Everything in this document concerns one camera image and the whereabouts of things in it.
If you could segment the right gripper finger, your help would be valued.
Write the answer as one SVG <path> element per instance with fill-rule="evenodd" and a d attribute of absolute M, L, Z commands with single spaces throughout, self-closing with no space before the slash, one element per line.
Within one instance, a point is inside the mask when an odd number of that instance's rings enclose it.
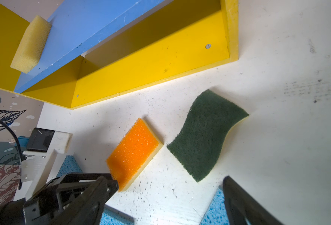
<path fill-rule="evenodd" d="M 282 224 L 230 176 L 223 180 L 223 193 L 224 205 L 231 225 Z"/>

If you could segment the yellow orange-tinted sponge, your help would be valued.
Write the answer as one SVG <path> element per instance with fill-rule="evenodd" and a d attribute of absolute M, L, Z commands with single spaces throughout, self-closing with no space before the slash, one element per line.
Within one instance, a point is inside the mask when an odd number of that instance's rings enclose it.
<path fill-rule="evenodd" d="M 10 67 L 29 73 L 40 61 L 52 25 L 40 16 L 29 24 Z"/>

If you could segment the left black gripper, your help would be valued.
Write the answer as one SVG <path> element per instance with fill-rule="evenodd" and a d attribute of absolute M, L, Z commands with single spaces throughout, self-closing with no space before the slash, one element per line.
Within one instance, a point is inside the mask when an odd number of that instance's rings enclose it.
<path fill-rule="evenodd" d="M 29 200 L 0 206 L 0 225 L 99 225 L 119 185 L 109 173 L 68 173 L 46 183 Z"/>

